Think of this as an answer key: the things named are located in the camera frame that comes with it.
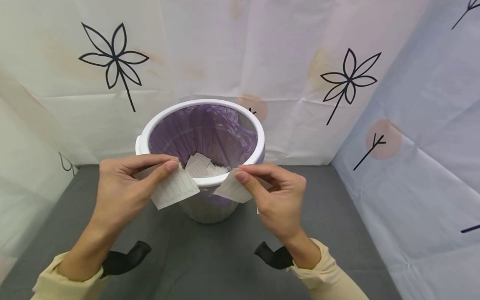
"white trash can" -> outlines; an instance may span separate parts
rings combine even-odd
[[[137,137],[135,152],[177,156],[185,166],[196,152],[230,169],[261,164],[265,135],[259,120],[244,107],[217,99],[179,103],[156,115]],[[193,178],[200,193],[179,205],[193,220],[211,224],[229,217],[238,203],[213,195],[227,174]]]

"gray mat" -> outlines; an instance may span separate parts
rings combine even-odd
[[[302,211],[307,233],[330,248],[371,300],[401,299],[335,169],[287,168],[307,178]],[[88,222],[97,182],[98,166],[79,170],[0,286],[0,299],[32,297],[38,274],[72,247]],[[264,229],[254,201],[213,225],[195,223],[178,205],[157,211],[149,203],[113,250],[127,252],[137,240],[147,242],[152,252],[131,272],[113,277],[101,299],[309,299],[293,274],[272,269],[253,254],[264,240],[274,250],[281,246]]]

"black flower drawing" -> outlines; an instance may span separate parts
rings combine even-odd
[[[370,150],[368,150],[367,154],[365,154],[365,155],[363,156],[363,158],[361,159],[361,161],[360,161],[359,163],[357,163],[357,165],[355,166],[355,168],[353,168],[354,171],[359,167],[359,165],[364,161],[364,159],[367,158],[368,154],[370,154],[370,152],[372,152],[372,151],[375,149],[376,146],[387,143],[387,142],[385,142],[385,141],[382,141],[383,138],[384,138],[384,135],[383,135],[383,134],[380,136],[380,138],[379,138],[378,140],[377,140],[377,134],[374,134],[374,135],[373,135],[373,145],[372,145],[372,147],[370,148]]]
[[[73,164],[67,158],[65,158],[60,152],[58,152],[58,153],[59,153],[59,156],[60,156],[61,167],[67,172],[72,171],[72,174],[75,176],[75,167],[73,166]],[[70,164],[70,166],[68,168],[65,167],[65,164],[63,162],[64,159]]]
[[[474,227],[470,227],[470,228],[467,228],[467,229],[464,229],[462,231],[460,231],[461,233],[467,233],[467,232],[470,232],[470,231],[474,231],[476,229],[480,229],[480,224],[474,226]]]
[[[352,49],[348,48],[347,54],[343,60],[343,73],[328,72],[320,75],[325,81],[335,84],[327,95],[325,95],[323,102],[330,101],[337,96],[340,96],[336,102],[332,115],[330,115],[330,118],[328,119],[327,125],[330,123],[330,120],[335,114],[342,98],[345,98],[348,104],[352,104],[355,95],[357,94],[357,87],[369,86],[377,82],[374,77],[365,75],[365,73],[373,67],[381,54],[381,52],[377,53],[357,66],[357,57]]]
[[[147,61],[149,57],[140,52],[125,51],[127,47],[127,33],[123,23],[115,29],[111,43],[95,29],[83,23],[82,25],[90,42],[92,42],[95,49],[98,50],[98,53],[85,53],[78,59],[94,66],[106,67],[105,79],[108,89],[113,88],[117,84],[120,76],[127,90],[132,109],[135,112],[135,106],[133,105],[132,96],[130,95],[125,77],[137,85],[142,85],[137,72],[135,72],[130,65],[141,64]]]
[[[455,23],[455,25],[453,25],[452,27],[452,30],[457,26],[458,23],[460,23],[460,21],[463,19],[463,17],[465,17],[465,15],[467,14],[467,12],[471,11],[472,9],[474,8],[477,8],[480,6],[480,3],[479,4],[476,4],[478,0],[468,0],[468,6],[467,6],[467,11],[463,13],[463,15],[460,17],[460,19],[458,19],[458,21]]]

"paper scrap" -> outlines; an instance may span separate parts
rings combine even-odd
[[[185,170],[193,178],[206,178],[228,173],[228,168],[215,166],[211,159],[200,153],[190,156]]]
[[[187,173],[193,178],[205,178],[211,176],[207,168],[205,168],[199,160],[190,163],[188,167],[185,168],[185,171],[187,171]]]
[[[252,194],[235,178],[235,174],[238,171],[238,169],[230,171],[227,178],[215,190],[213,195],[218,195],[239,203],[245,203],[252,199]],[[269,189],[272,187],[272,185],[265,180],[259,177],[257,177],[257,179],[264,188]]]
[[[190,156],[190,158],[188,159],[187,161],[187,165],[185,166],[185,168],[188,168],[190,166],[190,164],[194,163],[194,162],[199,162],[204,168],[206,168],[208,166],[208,164],[210,164],[210,162],[212,161],[211,159],[209,159],[208,157],[206,157],[205,155],[203,154],[200,154],[200,153],[195,153],[194,155]]]
[[[210,175],[210,177],[213,177],[213,176],[218,176],[218,175],[223,175],[223,174],[228,173],[228,169],[226,167],[219,167],[219,166],[215,166],[214,164],[210,163],[207,166],[207,172]]]
[[[142,180],[150,175],[157,167],[158,166],[153,166],[143,170],[135,174],[134,177]],[[199,192],[200,190],[195,181],[179,163],[179,168],[160,183],[152,194],[151,199],[157,209],[162,209],[185,200]]]

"beige sleeve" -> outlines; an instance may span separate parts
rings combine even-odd
[[[32,300],[94,300],[98,298],[108,282],[108,277],[101,279],[103,268],[87,281],[70,281],[57,273],[57,266],[65,255],[66,253],[56,256],[38,276],[33,288],[35,295]]]
[[[313,242],[320,248],[322,258],[313,270],[299,269],[295,263],[289,269],[310,290],[314,300],[368,300],[355,282],[336,264],[328,253],[328,248],[317,240]]]

